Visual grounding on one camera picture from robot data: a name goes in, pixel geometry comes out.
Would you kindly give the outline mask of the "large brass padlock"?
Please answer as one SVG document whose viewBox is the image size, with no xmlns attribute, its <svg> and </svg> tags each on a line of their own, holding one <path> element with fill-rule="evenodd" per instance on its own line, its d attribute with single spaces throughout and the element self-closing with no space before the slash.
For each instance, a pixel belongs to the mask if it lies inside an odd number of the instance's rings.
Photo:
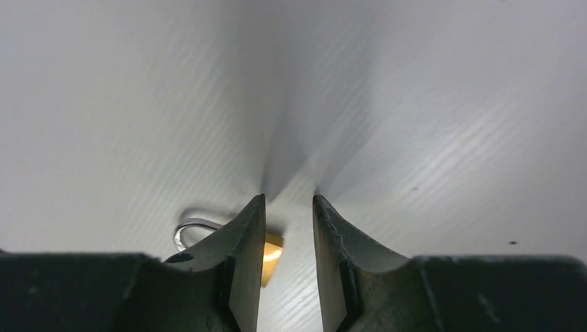
<svg viewBox="0 0 587 332">
<path fill-rule="evenodd" d="M 222 228 L 223 225 L 214 221 L 198 217 L 188 217 L 184 221 L 181 221 L 174 230 L 174 243 L 179 251 L 185 250 L 188 246 L 182 240 L 182 234 L 188 228 L 202 228 L 215 232 Z M 284 239 L 276 234 L 267 232 L 265 234 L 264 251 L 263 251 L 263 262 L 262 262 L 262 275 L 261 275 L 261 287 L 265 288 L 268 286 L 271 277 L 274 274 L 276 266 L 283 253 Z"/>
</svg>

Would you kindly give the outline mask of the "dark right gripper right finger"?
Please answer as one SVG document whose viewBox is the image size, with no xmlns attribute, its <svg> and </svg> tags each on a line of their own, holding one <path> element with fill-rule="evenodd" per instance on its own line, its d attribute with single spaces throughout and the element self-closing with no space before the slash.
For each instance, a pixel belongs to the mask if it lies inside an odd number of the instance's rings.
<svg viewBox="0 0 587 332">
<path fill-rule="evenodd" d="M 585 331 L 586 265 L 559 255 L 405 257 L 313 198 L 325 331 Z"/>
</svg>

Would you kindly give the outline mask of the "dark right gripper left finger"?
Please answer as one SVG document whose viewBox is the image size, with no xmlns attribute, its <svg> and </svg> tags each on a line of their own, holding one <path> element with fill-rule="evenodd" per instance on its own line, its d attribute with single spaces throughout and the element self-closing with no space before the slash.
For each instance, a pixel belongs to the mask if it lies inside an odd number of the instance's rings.
<svg viewBox="0 0 587 332">
<path fill-rule="evenodd" d="M 141 253 L 1 253 L 2 331 L 255 331 L 265 197 L 161 261 Z"/>
</svg>

